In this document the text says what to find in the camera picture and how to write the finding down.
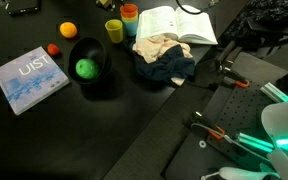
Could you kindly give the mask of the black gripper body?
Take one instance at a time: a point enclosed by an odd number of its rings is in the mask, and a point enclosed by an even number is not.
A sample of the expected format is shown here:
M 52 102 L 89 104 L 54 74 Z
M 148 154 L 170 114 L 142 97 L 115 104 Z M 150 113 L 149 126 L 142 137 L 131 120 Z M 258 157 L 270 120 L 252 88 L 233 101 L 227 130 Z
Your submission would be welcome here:
M 104 9 L 114 9 L 115 0 L 96 0 L 96 5 Z

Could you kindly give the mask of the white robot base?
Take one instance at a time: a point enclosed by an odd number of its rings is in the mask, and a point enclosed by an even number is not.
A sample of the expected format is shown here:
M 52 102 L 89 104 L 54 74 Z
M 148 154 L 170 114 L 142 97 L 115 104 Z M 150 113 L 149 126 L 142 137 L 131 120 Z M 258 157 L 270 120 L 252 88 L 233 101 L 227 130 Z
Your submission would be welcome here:
M 265 163 L 270 163 L 273 171 L 255 172 L 234 167 L 222 167 L 212 175 L 224 180 L 288 180 L 288 102 L 266 106 L 261 113 L 261 123 L 271 143 L 240 134 L 233 140 L 226 133 L 222 139 L 255 155 Z M 211 174 L 201 177 L 206 180 Z

